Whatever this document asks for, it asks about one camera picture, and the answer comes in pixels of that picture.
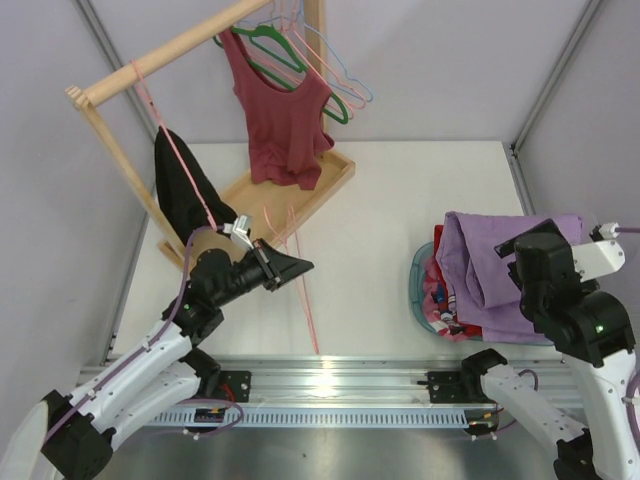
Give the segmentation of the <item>pink wire hanger with trousers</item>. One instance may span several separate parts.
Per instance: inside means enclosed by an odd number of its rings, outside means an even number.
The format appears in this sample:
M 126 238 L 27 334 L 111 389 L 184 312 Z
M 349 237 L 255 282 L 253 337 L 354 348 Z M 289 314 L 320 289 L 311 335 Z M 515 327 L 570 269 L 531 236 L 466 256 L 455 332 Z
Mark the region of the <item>pink wire hanger with trousers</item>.
M 285 230 L 283 233 L 278 232 L 276 228 L 273 226 L 271 222 L 270 214 L 269 214 L 269 209 L 266 206 L 263 206 L 262 209 L 263 209 L 263 218 L 266 222 L 268 229 L 274 235 L 275 239 L 279 242 L 279 244 L 284 248 L 285 252 L 289 254 L 290 253 L 289 243 L 288 243 L 289 227 L 291 223 L 296 222 L 296 216 L 295 216 L 295 211 L 293 206 L 290 205 L 286 210 Z M 310 298 L 308 286 L 306 283 L 305 275 L 302 274 L 300 277 L 298 277 L 295 280 L 295 284 L 298 291 L 301 307 L 306 318 L 307 329 L 310 337 L 310 342 L 313 348 L 313 352 L 315 355 L 319 355 L 320 346 L 319 346 L 319 341 L 318 341 L 316 327 L 315 327 L 313 309 L 311 305 L 311 298 Z

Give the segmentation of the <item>purple trousers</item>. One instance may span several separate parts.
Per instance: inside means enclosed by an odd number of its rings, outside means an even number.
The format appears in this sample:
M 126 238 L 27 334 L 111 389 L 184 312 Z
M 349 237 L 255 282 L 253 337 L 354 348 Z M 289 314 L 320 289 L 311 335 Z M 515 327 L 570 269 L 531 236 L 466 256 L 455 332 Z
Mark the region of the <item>purple trousers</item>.
M 521 314 L 521 293 L 509 277 L 510 260 L 494 250 L 545 219 L 541 215 L 445 214 L 436 262 L 456 297 L 458 320 L 479 327 L 486 342 L 548 342 Z

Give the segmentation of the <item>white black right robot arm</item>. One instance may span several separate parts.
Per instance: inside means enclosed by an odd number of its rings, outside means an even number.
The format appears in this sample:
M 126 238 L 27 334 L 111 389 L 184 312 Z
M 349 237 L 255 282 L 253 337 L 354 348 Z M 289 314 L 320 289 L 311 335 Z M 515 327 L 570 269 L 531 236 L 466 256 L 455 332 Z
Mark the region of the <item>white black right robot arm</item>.
M 624 265 L 614 234 L 594 232 L 590 242 L 571 245 L 545 220 L 494 250 L 515 258 L 508 268 L 521 292 L 520 311 L 561 353 L 587 421 L 566 416 L 494 349 L 462 361 L 465 388 L 505 408 L 545 449 L 557 478 L 638 478 L 636 341 L 623 304 L 596 282 Z

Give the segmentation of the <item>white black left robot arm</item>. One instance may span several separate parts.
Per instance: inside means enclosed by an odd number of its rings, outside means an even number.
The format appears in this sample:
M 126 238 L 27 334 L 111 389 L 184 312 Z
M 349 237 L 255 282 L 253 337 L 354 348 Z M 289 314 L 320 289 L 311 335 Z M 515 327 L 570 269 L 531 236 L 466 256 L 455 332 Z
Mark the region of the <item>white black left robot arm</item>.
M 42 454 L 66 479 L 93 479 L 155 416 L 184 400 L 211 398 L 220 366 L 199 346 L 222 323 L 224 306 L 259 287 L 274 292 L 313 267 L 262 239 L 239 261 L 221 249 L 200 254 L 177 297 L 136 346 L 72 392 L 45 396 Z

